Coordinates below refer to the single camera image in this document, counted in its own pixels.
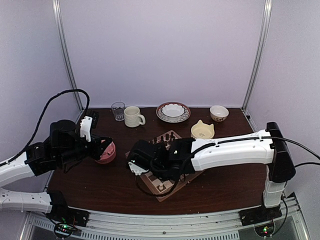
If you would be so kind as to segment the white floral small bowl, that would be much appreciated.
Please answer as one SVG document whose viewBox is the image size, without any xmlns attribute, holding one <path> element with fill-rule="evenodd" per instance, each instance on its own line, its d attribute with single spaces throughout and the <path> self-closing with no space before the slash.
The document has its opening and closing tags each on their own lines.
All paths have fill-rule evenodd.
<svg viewBox="0 0 320 240">
<path fill-rule="evenodd" d="M 221 105 L 213 105 L 209 109 L 210 117 L 215 122 L 223 122 L 229 116 L 229 110 Z"/>
</svg>

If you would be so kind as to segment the clear drinking glass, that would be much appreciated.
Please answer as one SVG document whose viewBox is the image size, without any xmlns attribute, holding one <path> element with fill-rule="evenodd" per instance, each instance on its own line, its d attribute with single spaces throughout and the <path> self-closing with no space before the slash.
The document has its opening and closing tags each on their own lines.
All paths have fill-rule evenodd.
<svg viewBox="0 0 320 240">
<path fill-rule="evenodd" d="M 114 118 L 116 121 L 118 122 L 121 122 L 124 120 L 124 110 L 125 110 L 125 103 L 122 102 L 122 101 L 117 101 L 117 102 L 114 102 L 112 105 L 111 105 L 111 110 L 112 110 L 112 113 L 114 115 Z"/>
</svg>

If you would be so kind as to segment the aluminium frame post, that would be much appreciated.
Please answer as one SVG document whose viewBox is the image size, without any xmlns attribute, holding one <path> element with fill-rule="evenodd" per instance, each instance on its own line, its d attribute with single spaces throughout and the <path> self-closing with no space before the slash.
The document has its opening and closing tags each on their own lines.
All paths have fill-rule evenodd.
<svg viewBox="0 0 320 240">
<path fill-rule="evenodd" d="M 273 7 L 272 0 L 265 0 L 264 1 L 264 10 L 263 10 L 263 15 L 262 15 L 258 45 L 257 45 L 257 49 L 256 49 L 256 54 L 255 54 L 255 58 L 254 58 L 254 62 L 253 62 L 252 71 L 250 74 L 248 87 L 247 87 L 244 101 L 243 101 L 243 104 L 241 107 L 242 111 L 245 113 L 248 111 L 250 99 L 252 97 L 255 83 L 256 83 L 256 80 L 258 77 L 259 69 L 261 66 L 264 48 L 265 48 L 265 45 L 267 42 L 267 37 L 268 37 L 270 23 L 271 23 L 272 7 Z"/>
<path fill-rule="evenodd" d="M 66 69 L 67 78 L 72 89 L 77 88 L 77 84 L 75 81 L 72 64 L 69 56 L 64 26 L 63 26 L 63 18 L 61 13 L 61 3 L 59 0 L 52 1 L 53 14 L 57 26 L 57 32 L 60 40 L 60 46 L 62 50 L 63 62 Z"/>
</svg>

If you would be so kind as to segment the yellow cat-ear bowl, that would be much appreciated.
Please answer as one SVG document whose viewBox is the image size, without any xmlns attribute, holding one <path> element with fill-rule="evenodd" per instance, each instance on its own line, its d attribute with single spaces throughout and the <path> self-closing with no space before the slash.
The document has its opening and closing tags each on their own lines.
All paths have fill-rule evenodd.
<svg viewBox="0 0 320 240">
<path fill-rule="evenodd" d="M 190 136 L 194 139 L 212 139 L 215 136 L 214 124 L 206 124 L 200 119 L 191 127 Z"/>
</svg>

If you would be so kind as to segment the left aluminium frame post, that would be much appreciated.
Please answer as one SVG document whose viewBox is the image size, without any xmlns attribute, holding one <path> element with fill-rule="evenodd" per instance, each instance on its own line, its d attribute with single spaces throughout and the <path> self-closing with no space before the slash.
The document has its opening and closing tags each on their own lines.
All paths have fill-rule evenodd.
<svg viewBox="0 0 320 240">
<path fill-rule="evenodd" d="M 53 14 L 57 26 L 57 32 L 60 40 L 60 46 L 62 50 L 63 62 L 66 69 L 67 78 L 72 89 L 77 88 L 77 84 L 75 81 L 72 64 L 69 56 L 64 26 L 63 26 L 63 18 L 61 13 L 61 3 L 59 0 L 52 1 Z"/>
</svg>

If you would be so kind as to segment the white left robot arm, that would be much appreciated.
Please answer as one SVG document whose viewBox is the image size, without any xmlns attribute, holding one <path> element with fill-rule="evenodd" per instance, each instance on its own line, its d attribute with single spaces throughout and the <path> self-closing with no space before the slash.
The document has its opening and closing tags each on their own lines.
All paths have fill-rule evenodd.
<svg viewBox="0 0 320 240">
<path fill-rule="evenodd" d="M 112 138 L 91 134 L 92 118 L 85 117 L 80 123 L 80 132 L 71 120 L 59 120 L 50 125 L 49 137 L 22 151 L 17 157 L 0 163 L 1 187 L 17 180 L 37 177 L 47 172 L 73 166 L 85 158 L 100 160 L 103 152 L 112 143 Z M 72 218 L 60 191 L 21 192 L 0 189 L 1 210 L 32 211 L 53 214 L 61 222 Z"/>
</svg>

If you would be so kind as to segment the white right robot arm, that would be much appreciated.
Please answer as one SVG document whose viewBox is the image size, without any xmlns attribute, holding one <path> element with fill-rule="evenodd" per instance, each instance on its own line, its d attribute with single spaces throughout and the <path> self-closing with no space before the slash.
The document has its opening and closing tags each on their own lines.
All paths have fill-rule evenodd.
<svg viewBox="0 0 320 240">
<path fill-rule="evenodd" d="M 259 220 L 268 220 L 281 202 L 286 183 L 296 170 L 286 140 L 275 122 L 266 129 L 224 138 L 178 138 L 166 147 L 163 142 L 137 141 L 128 156 L 128 167 L 137 176 L 151 172 L 161 180 L 178 183 L 180 177 L 216 167 L 263 164 L 267 176 L 256 210 Z"/>
</svg>

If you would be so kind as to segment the pink cat-ear bowl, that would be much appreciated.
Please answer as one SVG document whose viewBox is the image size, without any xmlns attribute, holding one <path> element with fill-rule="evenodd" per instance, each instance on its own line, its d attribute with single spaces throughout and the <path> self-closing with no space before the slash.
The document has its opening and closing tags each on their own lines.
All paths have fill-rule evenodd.
<svg viewBox="0 0 320 240">
<path fill-rule="evenodd" d="M 96 160 L 95 162 L 98 164 L 109 164 L 116 158 L 117 152 L 116 152 L 116 145 L 114 142 L 111 142 L 110 145 L 104 150 L 99 160 Z"/>
</svg>

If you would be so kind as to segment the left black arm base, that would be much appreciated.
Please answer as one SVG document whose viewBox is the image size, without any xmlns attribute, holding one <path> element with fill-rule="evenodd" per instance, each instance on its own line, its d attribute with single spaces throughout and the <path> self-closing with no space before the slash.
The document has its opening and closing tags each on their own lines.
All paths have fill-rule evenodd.
<svg viewBox="0 0 320 240">
<path fill-rule="evenodd" d="M 70 207 L 53 207 L 45 216 L 56 222 L 63 222 L 73 226 L 86 227 L 90 213 L 85 210 Z"/>
</svg>

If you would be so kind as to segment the cream ribbed mug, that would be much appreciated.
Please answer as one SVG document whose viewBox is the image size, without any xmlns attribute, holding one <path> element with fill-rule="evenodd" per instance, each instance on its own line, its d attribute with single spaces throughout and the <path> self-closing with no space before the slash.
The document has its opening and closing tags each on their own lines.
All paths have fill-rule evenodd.
<svg viewBox="0 0 320 240">
<path fill-rule="evenodd" d="M 124 124 L 129 128 L 136 128 L 146 124 L 146 118 L 137 106 L 128 106 L 124 110 Z"/>
</svg>

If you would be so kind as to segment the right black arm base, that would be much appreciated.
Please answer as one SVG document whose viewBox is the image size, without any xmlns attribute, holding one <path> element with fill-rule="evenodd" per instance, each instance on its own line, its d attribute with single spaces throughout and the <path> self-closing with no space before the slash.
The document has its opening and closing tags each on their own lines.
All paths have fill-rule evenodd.
<svg viewBox="0 0 320 240">
<path fill-rule="evenodd" d="M 249 226 L 280 218 L 282 216 L 282 211 L 280 210 L 280 206 L 266 208 L 262 205 L 255 208 L 241 210 L 238 214 L 242 226 Z"/>
</svg>

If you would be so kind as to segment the patterned brown rim plate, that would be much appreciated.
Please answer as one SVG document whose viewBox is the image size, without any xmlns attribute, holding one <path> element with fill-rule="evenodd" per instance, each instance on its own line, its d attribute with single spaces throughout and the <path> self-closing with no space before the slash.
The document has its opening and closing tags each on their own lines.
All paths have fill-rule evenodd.
<svg viewBox="0 0 320 240">
<path fill-rule="evenodd" d="M 180 102 L 166 102 L 156 109 L 157 117 L 166 123 L 182 123 L 191 116 L 191 110 Z"/>
</svg>

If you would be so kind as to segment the front aluminium rail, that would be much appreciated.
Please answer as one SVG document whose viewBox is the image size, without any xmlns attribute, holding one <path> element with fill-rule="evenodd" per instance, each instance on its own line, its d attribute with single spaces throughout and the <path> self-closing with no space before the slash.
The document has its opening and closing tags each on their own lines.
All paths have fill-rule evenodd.
<svg viewBox="0 0 320 240">
<path fill-rule="evenodd" d="M 296 197 L 281 203 L 282 216 L 243 225 L 239 210 L 182 215 L 134 215 L 90 211 L 87 225 L 71 240 L 263 240 L 259 230 L 275 225 L 272 240 L 309 240 L 310 234 Z"/>
</svg>

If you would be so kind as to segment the wooden chess board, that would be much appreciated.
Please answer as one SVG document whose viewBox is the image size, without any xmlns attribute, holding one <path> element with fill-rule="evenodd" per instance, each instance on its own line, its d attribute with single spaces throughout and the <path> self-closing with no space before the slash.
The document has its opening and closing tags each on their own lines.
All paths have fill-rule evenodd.
<svg viewBox="0 0 320 240">
<path fill-rule="evenodd" d="M 181 139 L 182 137 L 180 135 L 178 135 L 174 130 L 169 130 L 163 134 L 161 134 L 158 137 L 155 137 L 158 139 L 158 143 L 164 143 L 164 145 L 166 146 L 166 149 L 168 150 L 170 148 L 171 145 L 171 141 L 169 140 L 168 142 L 165 142 L 165 134 L 169 134 L 169 138 L 170 138 L 170 133 L 173 132 L 175 139 Z M 151 139 L 150 141 L 148 141 L 149 145 L 155 145 L 154 144 L 154 138 Z M 151 194 L 151 195 L 161 195 L 161 194 L 166 194 L 168 192 L 170 192 L 171 189 L 173 189 L 173 191 L 170 194 L 167 194 L 165 196 L 157 196 L 156 199 L 159 202 L 163 202 L 165 199 L 169 198 L 171 195 L 173 195 L 175 192 L 179 191 L 181 188 L 183 188 L 186 184 L 189 184 L 191 181 L 193 181 L 195 178 L 197 178 L 199 175 L 201 175 L 203 173 L 203 171 L 196 171 L 195 173 L 188 173 L 188 174 L 182 174 L 180 176 L 179 182 L 177 184 L 177 186 L 173 189 L 173 186 L 175 184 L 174 180 L 163 180 L 163 179 L 159 179 L 156 176 L 154 176 L 152 174 L 151 171 L 142 174 L 141 176 L 135 176 L 135 183 L 137 185 L 137 187 L 143 192 L 145 191 L 145 193 L 147 195 Z M 158 186 L 159 184 L 163 184 L 164 185 L 164 189 L 162 191 L 159 191 Z"/>
</svg>

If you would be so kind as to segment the right aluminium frame post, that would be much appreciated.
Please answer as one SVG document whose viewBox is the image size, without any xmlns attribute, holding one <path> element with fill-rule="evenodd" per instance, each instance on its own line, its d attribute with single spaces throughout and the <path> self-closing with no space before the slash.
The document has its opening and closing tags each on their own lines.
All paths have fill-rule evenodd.
<svg viewBox="0 0 320 240">
<path fill-rule="evenodd" d="M 250 99 L 252 97 L 255 83 L 256 83 L 256 80 L 258 77 L 259 69 L 261 66 L 264 48 L 265 48 L 265 45 L 267 42 L 267 37 L 268 37 L 270 23 L 271 23 L 272 7 L 273 7 L 272 0 L 265 0 L 264 1 L 264 10 L 263 10 L 263 15 L 262 15 L 258 45 L 257 45 L 257 49 L 256 49 L 256 54 L 255 54 L 255 58 L 254 58 L 254 62 L 253 62 L 252 71 L 250 74 L 248 87 L 247 87 L 244 101 L 243 101 L 243 104 L 241 107 L 242 111 L 245 113 L 248 111 Z"/>
</svg>

